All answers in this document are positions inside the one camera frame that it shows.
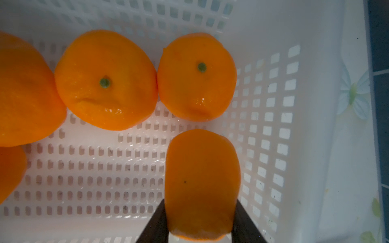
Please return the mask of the orange box one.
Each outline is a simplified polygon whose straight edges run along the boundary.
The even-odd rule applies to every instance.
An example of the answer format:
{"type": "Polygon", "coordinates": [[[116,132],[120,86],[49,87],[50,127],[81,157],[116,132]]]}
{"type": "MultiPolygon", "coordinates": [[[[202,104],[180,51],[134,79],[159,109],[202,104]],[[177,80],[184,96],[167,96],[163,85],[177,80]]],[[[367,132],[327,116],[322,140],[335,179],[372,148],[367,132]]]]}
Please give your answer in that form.
{"type": "Polygon", "coordinates": [[[169,231],[186,240],[219,240],[233,228],[240,186],[239,159],[226,137],[203,129],[177,135],[166,157],[169,231]]]}

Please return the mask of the orange box four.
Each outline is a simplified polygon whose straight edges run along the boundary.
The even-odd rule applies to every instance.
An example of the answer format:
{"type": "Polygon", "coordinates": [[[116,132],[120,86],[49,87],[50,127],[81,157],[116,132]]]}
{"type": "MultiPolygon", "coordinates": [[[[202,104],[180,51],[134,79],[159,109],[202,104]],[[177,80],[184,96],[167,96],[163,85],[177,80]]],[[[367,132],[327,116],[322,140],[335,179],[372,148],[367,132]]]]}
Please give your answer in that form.
{"type": "Polygon", "coordinates": [[[157,81],[160,99],[173,115],[208,122],[221,116],[231,103],[237,69],[215,37],[191,33],[163,49],[157,81]]]}

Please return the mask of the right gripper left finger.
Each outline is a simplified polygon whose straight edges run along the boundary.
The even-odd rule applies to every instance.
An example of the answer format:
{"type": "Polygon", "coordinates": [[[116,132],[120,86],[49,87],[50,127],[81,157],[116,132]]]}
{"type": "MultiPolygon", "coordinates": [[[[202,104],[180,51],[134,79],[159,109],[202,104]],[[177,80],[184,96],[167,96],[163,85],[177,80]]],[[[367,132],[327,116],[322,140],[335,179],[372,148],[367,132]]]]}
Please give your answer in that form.
{"type": "Polygon", "coordinates": [[[165,200],[158,205],[148,224],[142,231],[136,243],[168,243],[169,229],[165,209],[165,200]]]}

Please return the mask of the orange box two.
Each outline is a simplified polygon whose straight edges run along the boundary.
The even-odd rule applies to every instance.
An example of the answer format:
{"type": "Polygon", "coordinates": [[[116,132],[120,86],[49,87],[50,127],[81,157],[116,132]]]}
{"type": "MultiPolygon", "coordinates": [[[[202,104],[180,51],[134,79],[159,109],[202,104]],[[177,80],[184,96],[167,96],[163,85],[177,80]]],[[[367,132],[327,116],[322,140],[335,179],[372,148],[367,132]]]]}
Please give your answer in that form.
{"type": "Polygon", "coordinates": [[[21,146],[1,147],[1,204],[22,181],[27,157],[21,146]]]}
{"type": "Polygon", "coordinates": [[[54,75],[30,43],[1,32],[1,146],[44,139],[67,117],[54,75]]]}

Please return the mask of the orange box three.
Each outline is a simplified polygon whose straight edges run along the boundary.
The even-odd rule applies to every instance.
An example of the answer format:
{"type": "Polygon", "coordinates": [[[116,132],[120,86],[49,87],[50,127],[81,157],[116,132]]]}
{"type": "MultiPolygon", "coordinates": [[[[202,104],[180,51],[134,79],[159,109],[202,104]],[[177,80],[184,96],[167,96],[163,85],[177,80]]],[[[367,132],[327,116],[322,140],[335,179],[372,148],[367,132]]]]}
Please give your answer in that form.
{"type": "Polygon", "coordinates": [[[146,53],[108,30],[80,35],[55,68],[69,110],[96,127],[122,131],[146,120],[158,100],[157,73],[146,53]]]}

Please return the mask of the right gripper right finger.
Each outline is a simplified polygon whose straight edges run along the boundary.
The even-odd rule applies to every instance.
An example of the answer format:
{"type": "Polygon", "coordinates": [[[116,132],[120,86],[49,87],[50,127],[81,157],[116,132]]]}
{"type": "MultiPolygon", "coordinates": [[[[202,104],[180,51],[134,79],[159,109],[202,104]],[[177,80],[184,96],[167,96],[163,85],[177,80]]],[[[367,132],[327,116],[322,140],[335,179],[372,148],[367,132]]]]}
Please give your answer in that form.
{"type": "Polygon", "coordinates": [[[232,243],[267,243],[239,200],[236,204],[231,235],[232,243]]]}

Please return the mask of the white perforated plastic basket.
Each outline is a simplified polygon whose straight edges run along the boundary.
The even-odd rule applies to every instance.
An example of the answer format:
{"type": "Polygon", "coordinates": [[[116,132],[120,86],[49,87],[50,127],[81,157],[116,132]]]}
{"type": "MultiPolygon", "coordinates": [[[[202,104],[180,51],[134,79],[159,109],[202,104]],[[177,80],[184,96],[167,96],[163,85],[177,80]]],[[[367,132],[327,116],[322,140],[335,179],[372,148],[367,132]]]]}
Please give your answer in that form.
{"type": "Polygon", "coordinates": [[[169,142],[190,129],[227,137],[241,164],[239,200],[269,243],[316,240],[341,74],[344,1],[1,1],[1,30],[55,68],[92,29],[131,39],[158,66],[176,38],[206,32],[233,56],[228,110],[207,123],[159,102],[121,132],[71,112],[28,144],[23,181],[1,205],[3,243],[134,243],[164,197],[169,142]]]}

